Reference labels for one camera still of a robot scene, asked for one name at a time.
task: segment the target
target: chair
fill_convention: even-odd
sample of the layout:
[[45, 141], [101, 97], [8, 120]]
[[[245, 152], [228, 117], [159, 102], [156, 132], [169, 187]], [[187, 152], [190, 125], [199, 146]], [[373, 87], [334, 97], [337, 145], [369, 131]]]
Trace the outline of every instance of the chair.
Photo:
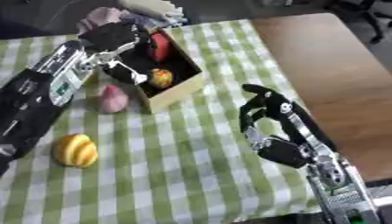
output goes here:
[[[392, 20], [392, 15], [387, 15], [373, 8], [376, 0], [362, 0], [359, 3], [347, 2], [342, 0], [332, 0], [328, 5], [327, 9], [336, 9], [340, 7], [343, 10], [351, 11], [357, 14], [359, 17], [364, 18], [374, 29], [375, 36], [370, 40], [370, 43], [377, 44], [384, 38], [384, 32], [381, 28], [381, 23], [378, 18], [388, 18]], [[381, 2], [392, 3], [392, 0], [381, 0]], [[392, 21], [388, 22], [388, 27], [392, 27]]]

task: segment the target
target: striped fruit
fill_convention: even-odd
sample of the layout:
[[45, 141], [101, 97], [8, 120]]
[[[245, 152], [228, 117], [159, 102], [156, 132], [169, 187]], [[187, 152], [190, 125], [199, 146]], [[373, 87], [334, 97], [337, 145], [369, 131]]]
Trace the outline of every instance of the striped fruit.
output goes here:
[[95, 143], [84, 134], [63, 136], [54, 146], [54, 158], [63, 165], [88, 167], [98, 158]]

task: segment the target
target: green checkered tablecloth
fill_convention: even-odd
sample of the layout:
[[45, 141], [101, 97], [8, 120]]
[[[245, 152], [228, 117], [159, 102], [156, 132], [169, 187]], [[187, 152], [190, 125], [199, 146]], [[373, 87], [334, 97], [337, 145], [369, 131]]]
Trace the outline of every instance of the green checkered tablecloth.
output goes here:
[[[305, 172], [259, 158], [239, 131], [239, 107], [251, 97], [241, 84], [297, 99], [251, 23], [168, 32], [203, 70], [203, 89], [154, 115], [140, 113], [135, 99], [127, 111], [104, 115], [95, 109], [96, 96], [113, 80], [93, 76], [37, 147], [0, 179], [1, 223], [220, 223], [312, 207]], [[71, 38], [1, 42], [1, 82]], [[275, 122], [259, 128], [282, 134]], [[97, 143], [93, 166], [53, 162], [53, 140], [68, 133]]]

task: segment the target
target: wooden table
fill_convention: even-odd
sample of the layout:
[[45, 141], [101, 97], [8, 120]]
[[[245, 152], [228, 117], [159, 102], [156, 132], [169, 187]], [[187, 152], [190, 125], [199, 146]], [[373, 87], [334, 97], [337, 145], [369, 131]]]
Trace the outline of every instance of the wooden table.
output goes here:
[[389, 72], [333, 14], [253, 23], [319, 125], [363, 178], [392, 178]]

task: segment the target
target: table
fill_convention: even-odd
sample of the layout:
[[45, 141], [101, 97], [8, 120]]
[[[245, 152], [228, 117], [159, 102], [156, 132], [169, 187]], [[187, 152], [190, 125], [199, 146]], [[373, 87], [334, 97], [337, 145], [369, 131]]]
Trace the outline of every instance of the table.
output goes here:
[[392, 178], [392, 78], [328, 13], [253, 21], [318, 124], [366, 181]]
[[[0, 180], [1, 223], [221, 223], [309, 211], [304, 171], [259, 158], [238, 125], [238, 109], [263, 84], [299, 100], [247, 20], [168, 30], [203, 70], [206, 85], [154, 115], [134, 97], [104, 115], [97, 96], [114, 81], [99, 73], [28, 156]], [[73, 36], [0, 42], [0, 82]], [[132, 94], [130, 87], [125, 88]], [[264, 133], [280, 131], [260, 122]], [[87, 169], [50, 157], [53, 141], [85, 133], [99, 159]]]

